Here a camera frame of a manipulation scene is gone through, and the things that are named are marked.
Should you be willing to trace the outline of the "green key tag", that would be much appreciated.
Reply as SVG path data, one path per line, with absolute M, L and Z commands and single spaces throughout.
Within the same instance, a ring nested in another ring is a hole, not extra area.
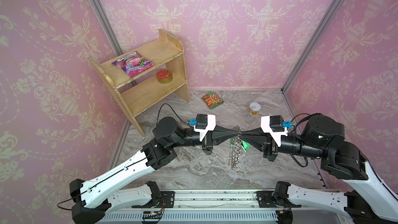
M 230 149 L 233 149 L 235 147 L 235 142 L 233 140 L 230 140 Z
M 242 146 L 242 148 L 243 148 L 243 150 L 244 150 L 245 152 L 248 152 L 248 151 L 250 150 L 249 144 L 246 143 L 245 141 L 242 141 L 242 142 L 241 142 L 241 146 Z

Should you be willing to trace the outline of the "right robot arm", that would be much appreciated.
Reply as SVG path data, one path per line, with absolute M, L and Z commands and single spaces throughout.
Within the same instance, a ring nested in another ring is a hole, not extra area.
M 303 117 L 301 133 L 289 131 L 280 116 L 266 116 L 258 129 L 239 137 L 274 161 L 286 153 L 293 159 L 320 160 L 320 168 L 351 187 L 349 192 L 327 196 L 280 181 L 273 196 L 286 207 L 313 205 L 347 216 L 356 224 L 395 224 L 398 221 L 398 195 L 377 175 L 369 159 L 353 143 L 345 140 L 342 123 L 321 113 Z

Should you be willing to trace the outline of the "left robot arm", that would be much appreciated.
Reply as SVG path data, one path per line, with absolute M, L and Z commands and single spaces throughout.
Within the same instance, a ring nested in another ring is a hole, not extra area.
M 201 146 L 210 155 L 214 146 L 239 135 L 215 124 L 213 115 L 198 115 L 200 127 L 184 129 L 173 117 L 164 117 L 153 130 L 154 138 L 124 163 L 91 180 L 76 179 L 69 185 L 76 224 L 95 224 L 106 214 L 124 208 L 155 207 L 161 199 L 156 182 L 124 189 L 177 157 L 175 147 Z

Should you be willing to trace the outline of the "yellow can white lid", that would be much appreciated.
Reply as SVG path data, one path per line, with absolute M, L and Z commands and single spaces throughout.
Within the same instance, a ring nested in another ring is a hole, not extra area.
M 250 103 L 249 112 L 252 115 L 254 115 L 254 116 L 257 115 L 258 113 L 260 113 L 260 110 L 261 110 L 261 105 L 259 103 L 257 103 L 257 102 Z

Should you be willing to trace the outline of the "green orange food packet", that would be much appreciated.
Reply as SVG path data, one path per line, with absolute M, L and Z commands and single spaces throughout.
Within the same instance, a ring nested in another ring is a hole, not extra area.
M 215 92 L 208 92 L 201 99 L 210 109 L 214 109 L 224 103 L 223 99 Z

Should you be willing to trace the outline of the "red lid round tin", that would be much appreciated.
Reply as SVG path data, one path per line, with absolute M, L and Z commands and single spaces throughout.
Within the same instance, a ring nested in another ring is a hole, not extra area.
M 162 69 L 157 73 L 157 80 L 161 84 L 169 84 L 173 80 L 173 72 L 169 69 Z

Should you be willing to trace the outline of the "wooden two-tier shelf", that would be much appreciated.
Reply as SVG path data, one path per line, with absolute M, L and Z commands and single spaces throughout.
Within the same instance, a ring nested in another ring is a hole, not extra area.
M 183 42 L 167 30 L 159 30 L 159 38 L 136 48 L 144 58 L 153 61 L 150 69 L 130 78 L 122 69 L 112 65 L 116 58 L 97 63 L 88 58 L 106 88 L 126 115 L 130 123 L 144 136 L 136 117 L 170 95 L 176 93 L 186 102 L 190 101 L 186 60 Z M 162 69 L 173 72 L 169 84 L 161 84 L 157 73 Z

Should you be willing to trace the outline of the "purple snack bag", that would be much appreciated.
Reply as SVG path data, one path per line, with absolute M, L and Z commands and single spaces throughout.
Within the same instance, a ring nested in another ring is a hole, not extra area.
M 122 69 L 130 78 L 150 69 L 154 66 L 153 61 L 144 58 L 139 52 L 133 51 L 112 63 Z

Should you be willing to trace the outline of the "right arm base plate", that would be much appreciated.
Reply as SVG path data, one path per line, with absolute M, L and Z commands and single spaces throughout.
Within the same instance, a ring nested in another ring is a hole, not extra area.
M 278 207 L 274 197 L 273 191 L 261 190 L 256 192 L 256 200 L 259 208 L 275 208 Z

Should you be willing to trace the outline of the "aluminium mounting rail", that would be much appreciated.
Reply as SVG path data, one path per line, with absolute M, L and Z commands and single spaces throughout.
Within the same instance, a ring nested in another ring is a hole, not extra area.
M 256 192 L 260 190 L 175 190 L 174 207 L 218 208 L 254 207 L 258 208 Z M 160 190 L 148 186 L 118 190 L 111 194 L 106 203 L 111 207 L 108 213 L 132 206 L 143 206 L 160 195 Z M 276 189 L 273 197 L 278 207 L 317 207 L 328 211 L 344 209 L 347 198 L 343 193 L 317 191 L 291 185 L 288 189 Z

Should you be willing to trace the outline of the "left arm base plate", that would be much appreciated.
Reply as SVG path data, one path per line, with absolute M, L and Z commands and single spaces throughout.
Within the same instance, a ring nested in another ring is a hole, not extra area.
M 143 206 L 132 206 L 132 208 L 173 208 L 175 199 L 175 191 L 160 191 L 160 195 L 153 198 L 146 205 Z

